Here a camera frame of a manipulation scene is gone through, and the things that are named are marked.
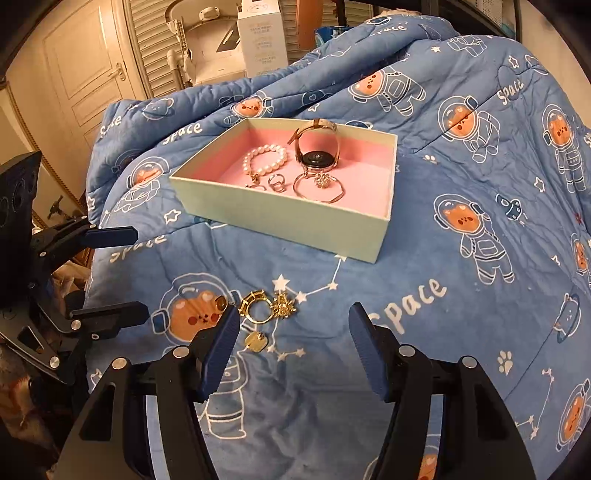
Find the gold square earring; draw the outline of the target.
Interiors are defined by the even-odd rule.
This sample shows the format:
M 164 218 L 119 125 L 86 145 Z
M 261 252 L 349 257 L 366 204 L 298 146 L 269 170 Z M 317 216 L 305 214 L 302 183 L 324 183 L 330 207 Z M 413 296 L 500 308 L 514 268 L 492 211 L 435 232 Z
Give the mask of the gold square earring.
M 245 348 L 255 353 L 262 352 L 268 344 L 269 338 L 263 332 L 252 331 L 245 337 Z

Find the white baby high chair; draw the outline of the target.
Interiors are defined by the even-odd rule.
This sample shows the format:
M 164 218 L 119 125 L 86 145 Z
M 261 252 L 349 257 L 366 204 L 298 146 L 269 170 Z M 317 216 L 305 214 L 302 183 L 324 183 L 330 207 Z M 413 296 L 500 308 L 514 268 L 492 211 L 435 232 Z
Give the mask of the white baby high chair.
M 245 77 L 238 32 L 239 1 L 173 1 L 164 13 L 180 52 L 168 54 L 179 87 Z

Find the blue tissue pack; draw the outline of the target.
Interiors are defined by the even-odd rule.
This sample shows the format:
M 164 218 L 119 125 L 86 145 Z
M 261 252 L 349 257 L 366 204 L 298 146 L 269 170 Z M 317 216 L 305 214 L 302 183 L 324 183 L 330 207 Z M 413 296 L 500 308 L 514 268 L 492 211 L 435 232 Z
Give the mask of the blue tissue pack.
M 349 30 L 349 26 L 322 26 L 315 29 L 315 46 L 321 47 Z

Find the mint box pink lining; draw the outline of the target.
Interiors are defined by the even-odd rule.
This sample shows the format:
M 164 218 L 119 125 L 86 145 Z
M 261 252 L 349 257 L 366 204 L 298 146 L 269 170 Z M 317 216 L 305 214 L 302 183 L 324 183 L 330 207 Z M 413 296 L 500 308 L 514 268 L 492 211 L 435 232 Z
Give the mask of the mint box pink lining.
M 392 217 L 398 137 L 297 119 L 245 119 L 170 182 L 199 217 L 377 261 Z

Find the brown strap wristwatch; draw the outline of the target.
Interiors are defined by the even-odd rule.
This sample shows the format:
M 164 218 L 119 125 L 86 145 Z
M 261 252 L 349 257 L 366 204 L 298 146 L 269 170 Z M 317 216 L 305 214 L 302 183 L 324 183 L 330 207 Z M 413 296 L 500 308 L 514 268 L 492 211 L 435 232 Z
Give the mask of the brown strap wristwatch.
M 304 134 L 320 132 L 314 138 L 314 142 L 308 145 L 308 150 L 301 149 L 301 138 Z M 305 175 L 311 173 L 329 172 L 339 163 L 341 155 L 341 138 L 339 138 L 338 125 L 334 122 L 315 118 L 297 127 L 291 134 L 288 145 L 294 147 L 294 155 L 297 163 L 301 165 Z

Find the tall white cardboard box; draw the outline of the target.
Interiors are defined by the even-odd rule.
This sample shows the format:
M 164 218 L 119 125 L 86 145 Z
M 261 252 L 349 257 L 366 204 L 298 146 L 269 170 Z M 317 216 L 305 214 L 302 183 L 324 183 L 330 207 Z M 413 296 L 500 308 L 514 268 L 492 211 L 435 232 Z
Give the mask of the tall white cardboard box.
M 279 2 L 242 1 L 238 9 L 238 32 L 247 76 L 256 77 L 287 67 Z

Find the white panel door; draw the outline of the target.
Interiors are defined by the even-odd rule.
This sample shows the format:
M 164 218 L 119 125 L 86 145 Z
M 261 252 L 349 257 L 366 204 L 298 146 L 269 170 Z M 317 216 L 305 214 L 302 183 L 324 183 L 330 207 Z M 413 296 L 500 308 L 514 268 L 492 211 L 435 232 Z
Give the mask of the white panel door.
M 62 1 L 43 24 L 41 47 L 74 145 L 91 151 L 106 108 L 143 99 L 120 1 Z

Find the blue space bear quilt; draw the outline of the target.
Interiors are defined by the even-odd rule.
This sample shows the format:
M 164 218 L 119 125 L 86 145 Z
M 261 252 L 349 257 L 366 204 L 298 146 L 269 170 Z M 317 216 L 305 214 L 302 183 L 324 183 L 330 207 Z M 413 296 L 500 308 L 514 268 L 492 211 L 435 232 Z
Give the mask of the blue space bear quilt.
M 187 212 L 170 182 L 245 119 L 315 118 L 398 137 L 392 217 L 369 263 Z M 138 240 L 94 256 L 89 306 L 139 301 L 147 321 L 87 357 L 95 386 L 190 342 L 216 297 L 256 302 L 221 385 L 197 409 L 223 479 L 367 479 L 392 408 L 370 389 L 349 307 L 427 356 L 474 356 L 535 474 L 590 428 L 590 130 L 534 53 L 445 19 L 388 14 L 290 66 L 103 115 L 87 176 L 91 222 Z M 269 338 L 260 353 L 250 332 Z

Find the thin rose gold bangle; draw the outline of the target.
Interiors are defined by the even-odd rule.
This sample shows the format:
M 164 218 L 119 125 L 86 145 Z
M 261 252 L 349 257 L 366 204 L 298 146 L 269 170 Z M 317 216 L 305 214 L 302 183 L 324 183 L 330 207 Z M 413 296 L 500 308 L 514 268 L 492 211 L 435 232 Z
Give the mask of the thin rose gold bangle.
M 342 181 L 332 174 L 332 184 L 327 189 L 315 186 L 315 174 L 300 174 L 294 179 L 293 190 L 297 197 L 318 203 L 333 204 L 342 200 L 346 195 L 346 189 Z

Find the gold snowflake earring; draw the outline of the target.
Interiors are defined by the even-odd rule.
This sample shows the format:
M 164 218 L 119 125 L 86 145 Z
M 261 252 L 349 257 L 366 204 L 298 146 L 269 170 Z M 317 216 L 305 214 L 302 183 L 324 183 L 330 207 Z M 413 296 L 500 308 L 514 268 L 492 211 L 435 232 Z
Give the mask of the gold snowflake earring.
M 270 311 L 273 313 L 273 318 L 287 319 L 297 312 L 297 308 L 294 306 L 294 299 L 290 299 L 287 293 L 280 291 L 274 295 Z
M 320 172 L 315 174 L 315 186 L 320 189 L 327 189 L 332 184 L 332 177 L 328 173 Z

